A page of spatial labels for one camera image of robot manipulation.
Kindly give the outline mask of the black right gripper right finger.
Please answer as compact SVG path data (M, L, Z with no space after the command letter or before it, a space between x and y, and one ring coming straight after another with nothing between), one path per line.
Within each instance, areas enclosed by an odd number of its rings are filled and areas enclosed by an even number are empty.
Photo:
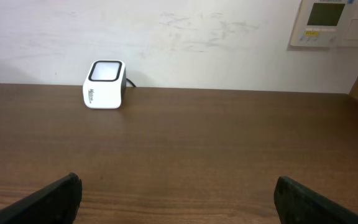
M287 176L278 178L273 199L281 223L358 224L358 214Z

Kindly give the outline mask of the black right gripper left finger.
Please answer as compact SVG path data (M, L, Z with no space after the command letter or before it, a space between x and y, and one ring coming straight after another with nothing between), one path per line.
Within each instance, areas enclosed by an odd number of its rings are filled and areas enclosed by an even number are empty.
M72 224L82 199L82 181L70 173L0 210L0 224Z

